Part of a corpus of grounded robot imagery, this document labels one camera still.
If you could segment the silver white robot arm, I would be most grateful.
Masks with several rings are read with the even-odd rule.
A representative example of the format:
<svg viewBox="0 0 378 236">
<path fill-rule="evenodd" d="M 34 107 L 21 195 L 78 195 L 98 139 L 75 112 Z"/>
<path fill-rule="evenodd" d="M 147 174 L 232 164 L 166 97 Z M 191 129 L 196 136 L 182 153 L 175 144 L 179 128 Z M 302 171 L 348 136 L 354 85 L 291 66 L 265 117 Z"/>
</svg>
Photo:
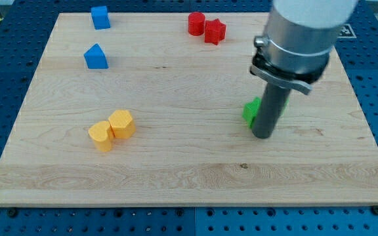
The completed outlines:
<svg viewBox="0 0 378 236">
<path fill-rule="evenodd" d="M 267 90 L 309 94 L 320 79 L 341 27 L 358 0 L 273 0 L 251 74 L 266 81 Z"/>
</svg>

